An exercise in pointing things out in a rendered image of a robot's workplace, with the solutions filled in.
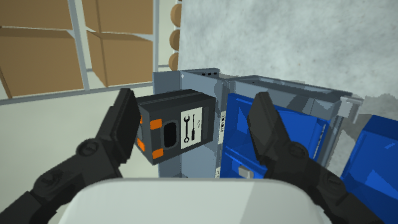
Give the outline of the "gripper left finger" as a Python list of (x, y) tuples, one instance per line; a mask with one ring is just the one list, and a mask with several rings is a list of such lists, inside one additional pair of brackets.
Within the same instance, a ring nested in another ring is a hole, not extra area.
[(95, 138), (81, 142), (75, 155), (39, 176), (31, 191), (0, 213), (0, 224), (48, 224), (83, 188), (123, 178), (119, 167), (131, 157), (140, 121), (134, 91), (121, 88)]

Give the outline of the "blue bin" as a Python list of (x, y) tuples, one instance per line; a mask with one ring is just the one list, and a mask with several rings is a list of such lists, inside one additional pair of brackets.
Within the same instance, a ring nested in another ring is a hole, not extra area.
[(254, 172), (253, 178), (263, 179), (267, 171), (259, 168), (258, 166), (223, 146), (220, 178), (244, 178), (239, 175), (238, 167), (241, 166), (241, 164)]
[[(267, 170), (266, 165), (260, 165), (256, 160), (247, 124), (253, 100), (235, 93), (228, 94), (223, 146)], [(274, 107), (279, 111), (291, 141), (304, 145), (309, 152), (309, 158), (317, 162), (331, 119), (327, 121), (280, 106)]]
[(340, 179), (385, 224), (398, 224), (397, 120), (372, 115)]

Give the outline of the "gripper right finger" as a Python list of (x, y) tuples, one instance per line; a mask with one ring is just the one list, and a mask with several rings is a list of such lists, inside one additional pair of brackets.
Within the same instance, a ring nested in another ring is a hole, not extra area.
[(324, 210), (332, 224), (385, 224), (346, 191), (337, 175), (309, 158), (304, 145), (291, 141), (268, 92), (255, 95), (247, 124), (256, 160), (267, 168), (263, 179), (283, 181), (302, 189)]

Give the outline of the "dark grey shelf rack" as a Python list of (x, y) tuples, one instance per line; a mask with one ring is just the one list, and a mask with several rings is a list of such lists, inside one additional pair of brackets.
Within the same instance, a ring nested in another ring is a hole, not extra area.
[(219, 77), (218, 68), (152, 72), (152, 82), (153, 95), (192, 89), (216, 98), (213, 141), (159, 163), (159, 178), (220, 178), (230, 93), (254, 99), (259, 92), (268, 92), (276, 106), (327, 121), (331, 119), (317, 159), (323, 167), (344, 117), (355, 124), (364, 102), (364, 99), (350, 97), (352, 92), (257, 75), (224, 79)]

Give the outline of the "dark grey tool case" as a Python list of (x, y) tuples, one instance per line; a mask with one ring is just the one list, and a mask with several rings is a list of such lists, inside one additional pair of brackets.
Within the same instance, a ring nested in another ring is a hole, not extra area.
[(136, 97), (136, 147), (152, 166), (213, 141), (216, 98), (187, 89)]

